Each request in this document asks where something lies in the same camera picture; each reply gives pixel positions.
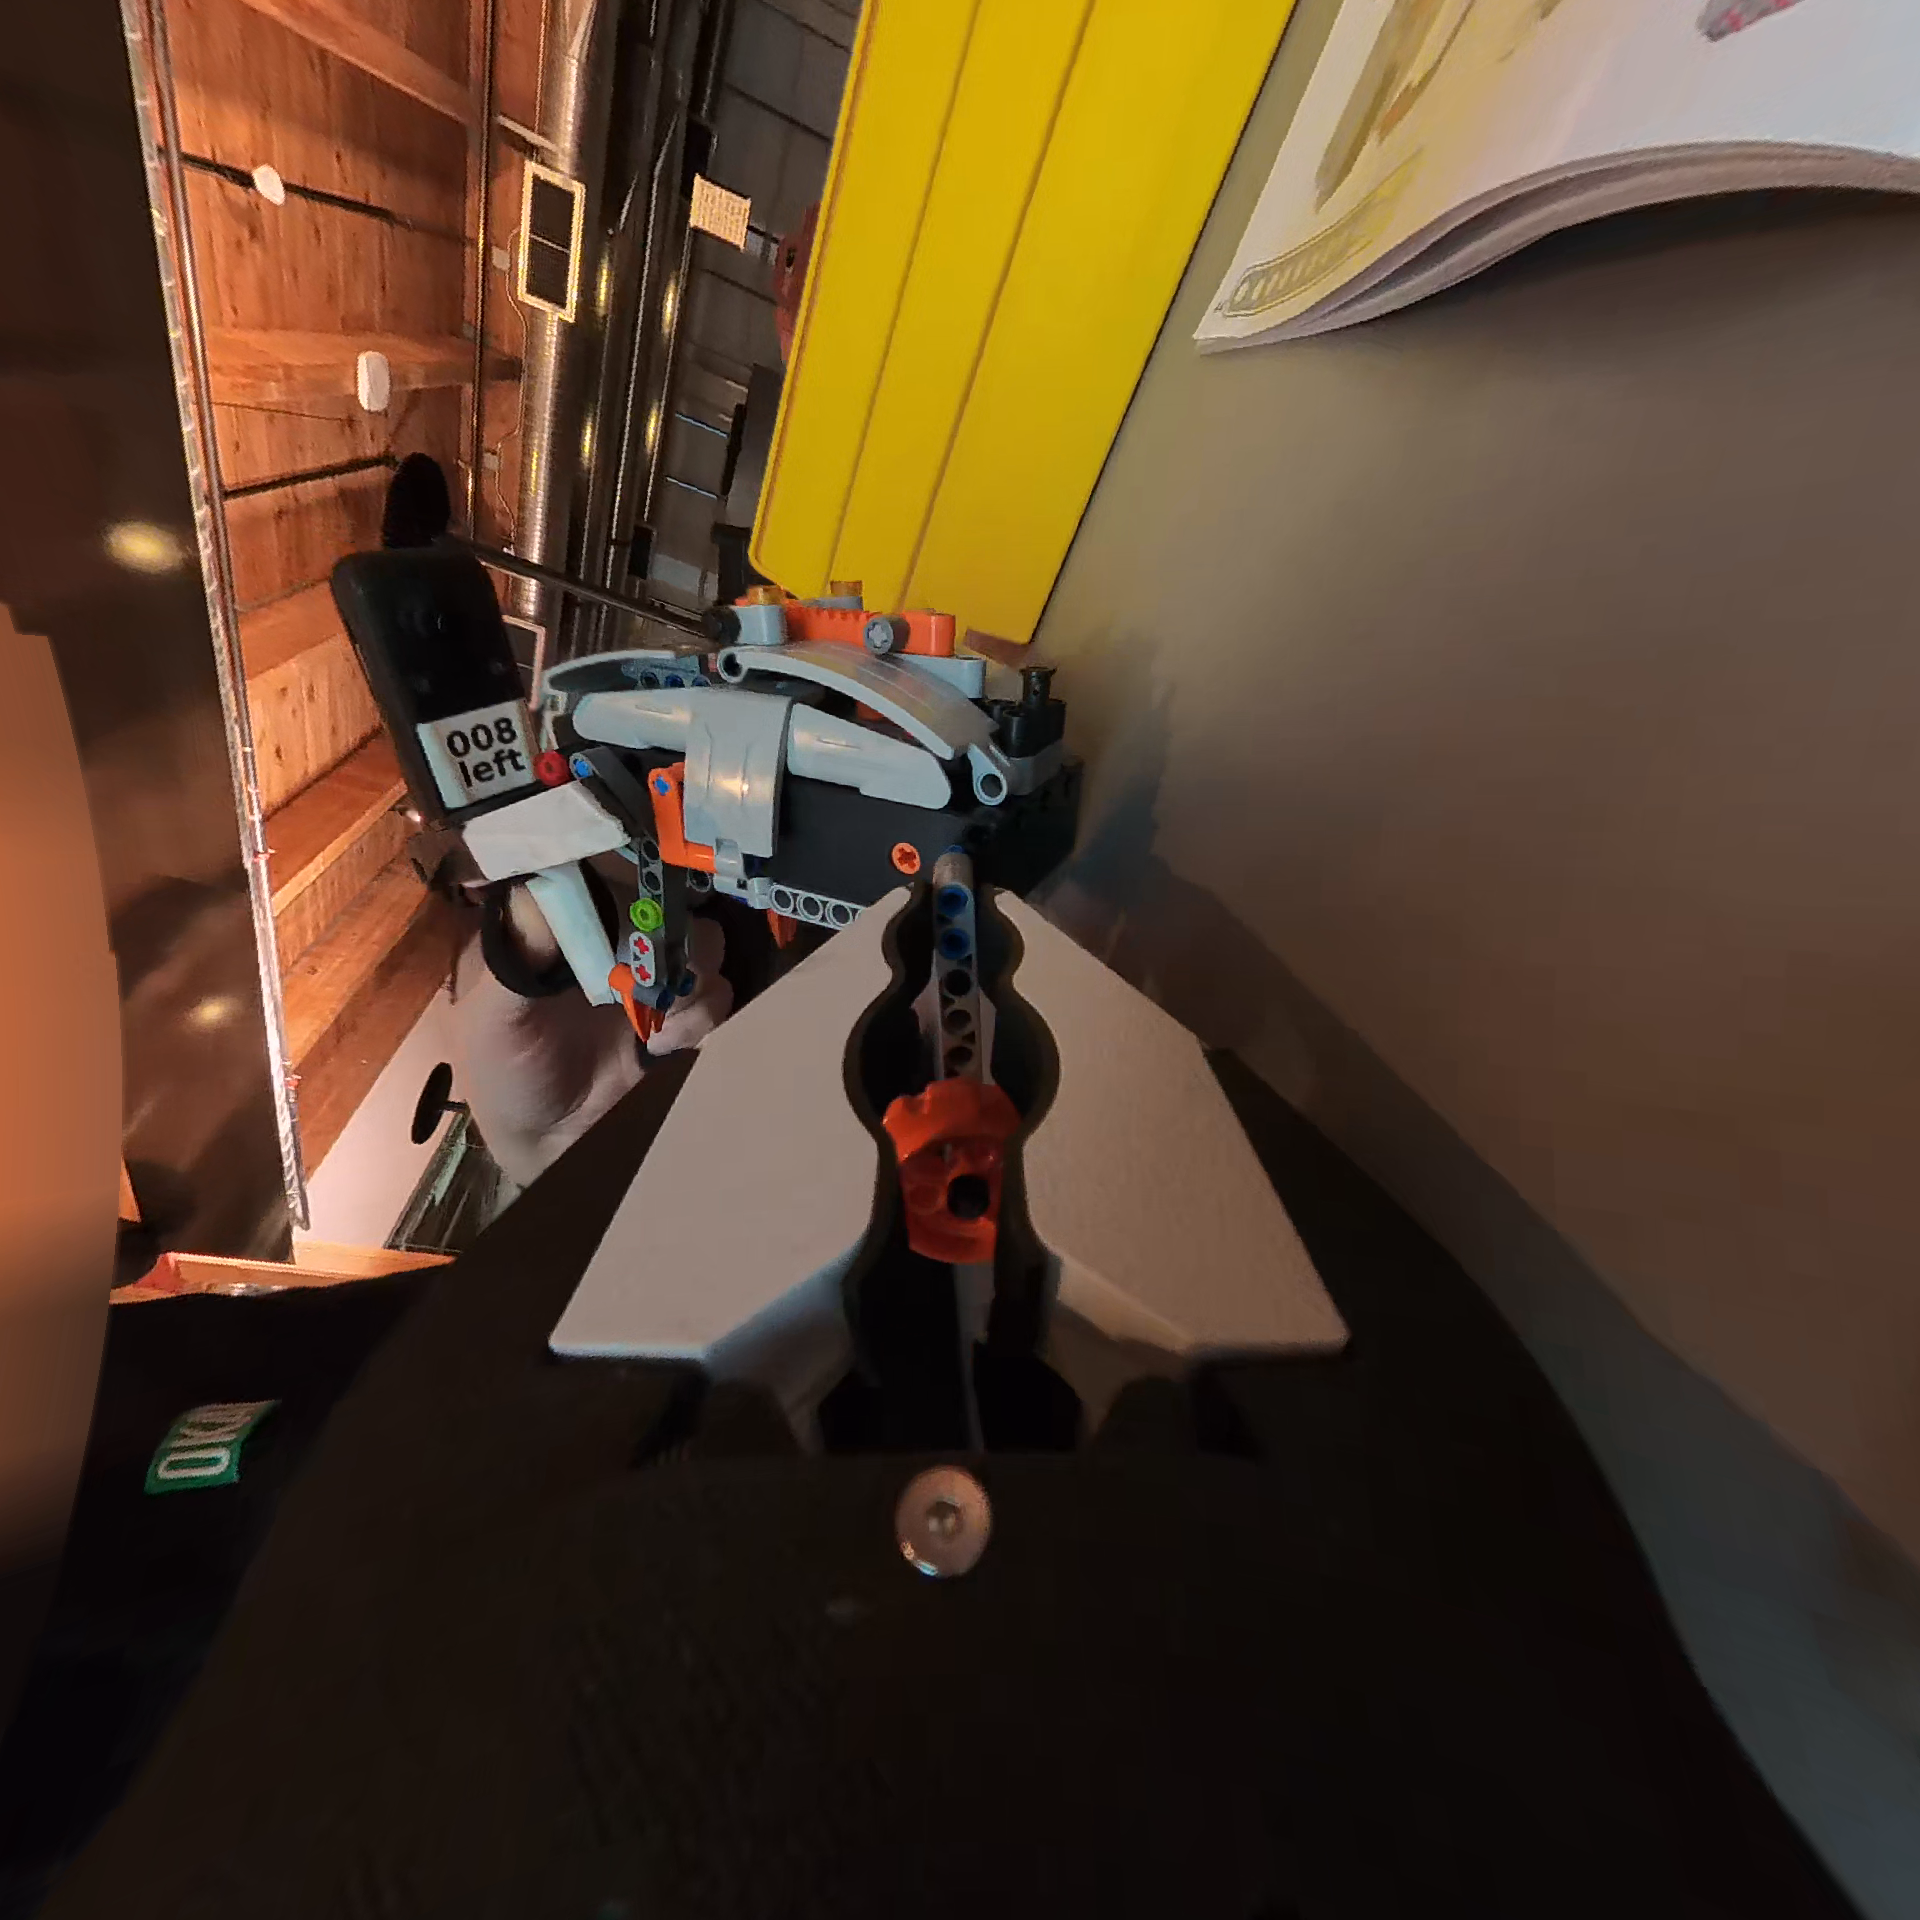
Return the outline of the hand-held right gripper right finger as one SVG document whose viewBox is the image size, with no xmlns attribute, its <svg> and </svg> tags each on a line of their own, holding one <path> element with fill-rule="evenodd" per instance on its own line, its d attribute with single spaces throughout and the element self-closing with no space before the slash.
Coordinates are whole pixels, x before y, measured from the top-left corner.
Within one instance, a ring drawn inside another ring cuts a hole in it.
<svg viewBox="0 0 1920 1920">
<path fill-rule="evenodd" d="M 1043 1359 L 1086 1430 L 1138 1382 L 1342 1353 L 1348 1326 L 1202 1043 L 1038 910 L 994 903 L 1019 945 L 1014 995 L 1054 1048 L 1025 1208 L 1046 1257 Z"/>
</svg>

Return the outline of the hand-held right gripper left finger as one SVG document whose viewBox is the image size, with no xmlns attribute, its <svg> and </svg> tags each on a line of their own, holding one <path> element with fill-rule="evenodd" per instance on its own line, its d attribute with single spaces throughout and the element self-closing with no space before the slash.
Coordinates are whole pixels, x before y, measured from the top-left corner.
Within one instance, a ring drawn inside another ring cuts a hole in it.
<svg viewBox="0 0 1920 1920">
<path fill-rule="evenodd" d="M 561 1313 L 558 1360 L 690 1362 L 769 1392 L 810 1454 L 852 1372 L 844 1282 L 878 1146 L 848 1092 L 857 1022 L 897 980 L 897 887 L 720 1024 Z"/>
</svg>

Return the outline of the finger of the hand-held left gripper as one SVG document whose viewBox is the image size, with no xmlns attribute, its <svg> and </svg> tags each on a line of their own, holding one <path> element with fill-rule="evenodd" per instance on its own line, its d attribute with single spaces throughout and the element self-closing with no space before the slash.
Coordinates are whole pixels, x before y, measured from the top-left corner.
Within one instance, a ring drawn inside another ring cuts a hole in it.
<svg viewBox="0 0 1920 1920">
<path fill-rule="evenodd" d="M 624 824 L 589 792 L 540 792 L 460 827 L 460 887 L 480 905 L 483 961 L 507 992 L 530 1002 L 571 983 L 589 1003 L 617 1003 L 613 974 L 628 923 L 595 859 L 624 847 Z M 517 887 L 533 899 L 558 950 L 545 967 L 512 938 Z"/>
</svg>

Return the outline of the grey beam with orange gear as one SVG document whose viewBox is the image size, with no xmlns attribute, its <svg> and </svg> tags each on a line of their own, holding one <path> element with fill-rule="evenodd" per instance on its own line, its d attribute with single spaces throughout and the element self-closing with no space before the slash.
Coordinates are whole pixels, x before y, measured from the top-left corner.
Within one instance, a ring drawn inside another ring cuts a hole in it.
<svg viewBox="0 0 1920 1920">
<path fill-rule="evenodd" d="M 1002 1178 L 1019 1128 L 1017 1105 L 993 1075 L 993 1017 L 979 940 L 971 855 L 949 848 L 930 868 L 932 1078 L 882 1115 L 897 1152 L 907 1246 L 914 1256 L 990 1266 L 996 1257 Z"/>
</svg>

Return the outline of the grey toy robot model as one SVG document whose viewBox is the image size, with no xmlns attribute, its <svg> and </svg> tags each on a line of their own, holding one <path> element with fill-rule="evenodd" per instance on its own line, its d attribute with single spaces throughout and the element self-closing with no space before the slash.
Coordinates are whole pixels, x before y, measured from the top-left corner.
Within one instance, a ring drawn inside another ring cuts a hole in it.
<svg viewBox="0 0 1920 1920">
<path fill-rule="evenodd" d="M 545 772 L 619 840 L 524 886 L 587 999 L 642 1043 L 688 998 L 697 902 L 750 907 L 792 945 L 947 852 L 1028 895 L 1076 832 L 1054 664 L 947 612 L 867 609 L 857 583 L 757 583 L 706 615 L 702 651 L 581 657 L 536 690 Z"/>
</svg>

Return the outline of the person's left hand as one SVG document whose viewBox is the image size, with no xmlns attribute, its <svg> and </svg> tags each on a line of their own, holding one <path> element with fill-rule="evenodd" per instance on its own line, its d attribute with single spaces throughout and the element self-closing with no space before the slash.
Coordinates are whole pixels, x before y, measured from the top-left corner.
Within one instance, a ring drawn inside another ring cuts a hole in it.
<svg viewBox="0 0 1920 1920">
<path fill-rule="evenodd" d="M 697 974 L 696 995 L 637 1040 L 614 1007 L 576 992 L 524 999 L 478 951 L 453 978 L 453 1087 L 500 1175 L 530 1190 L 606 1118 L 653 1063 L 706 1043 L 734 1011 L 732 983 Z"/>
</svg>

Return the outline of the yellow plastic bin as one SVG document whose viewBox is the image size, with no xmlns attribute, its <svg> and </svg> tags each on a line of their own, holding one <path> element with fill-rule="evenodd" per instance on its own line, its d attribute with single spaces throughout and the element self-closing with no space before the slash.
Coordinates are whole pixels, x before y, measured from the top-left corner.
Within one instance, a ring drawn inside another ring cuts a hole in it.
<svg viewBox="0 0 1920 1920">
<path fill-rule="evenodd" d="M 1038 635 L 1292 3 L 873 3 L 753 563 Z"/>
</svg>

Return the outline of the person's black shirt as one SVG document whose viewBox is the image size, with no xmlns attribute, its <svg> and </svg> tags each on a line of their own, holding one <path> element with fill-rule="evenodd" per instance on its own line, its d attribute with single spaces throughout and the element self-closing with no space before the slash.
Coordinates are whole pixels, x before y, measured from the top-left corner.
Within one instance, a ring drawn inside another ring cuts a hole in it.
<svg viewBox="0 0 1920 1920">
<path fill-rule="evenodd" d="M 458 1272 L 229 1276 L 108 1311 L 53 1608 L 4 1728 L 4 1915 L 40 1915 L 124 1799 L 338 1403 Z"/>
</svg>

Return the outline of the open instruction booklet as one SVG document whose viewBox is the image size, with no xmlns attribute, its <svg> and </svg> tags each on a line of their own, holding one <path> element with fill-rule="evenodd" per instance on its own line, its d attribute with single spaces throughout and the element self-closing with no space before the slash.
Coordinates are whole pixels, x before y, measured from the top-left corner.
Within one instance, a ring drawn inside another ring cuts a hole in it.
<svg viewBox="0 0 1920 1920">
<path fill-rule="evenodd" d="M 1380 321 L 1626 210 L 1915 188 L 1915 3 L 1342 4 L 1194 342 Z"/>
</svg>

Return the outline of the silver ventilation duct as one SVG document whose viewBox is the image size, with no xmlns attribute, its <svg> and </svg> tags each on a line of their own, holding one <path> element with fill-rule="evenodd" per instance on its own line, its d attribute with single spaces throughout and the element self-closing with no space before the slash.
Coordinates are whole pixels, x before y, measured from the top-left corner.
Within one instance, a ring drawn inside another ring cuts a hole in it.
<svg viewBox="0 0 1920 1920">
<path fill-rule="evenodd" d="M 512 554 L 542 574 L 592 569 L 586 535 L 628 278 L 633 137 L 650 128 L 650 15 L 650 4 L 545 4 L 536 122 L 514 135 L 521 383 Z"/>
</svg>

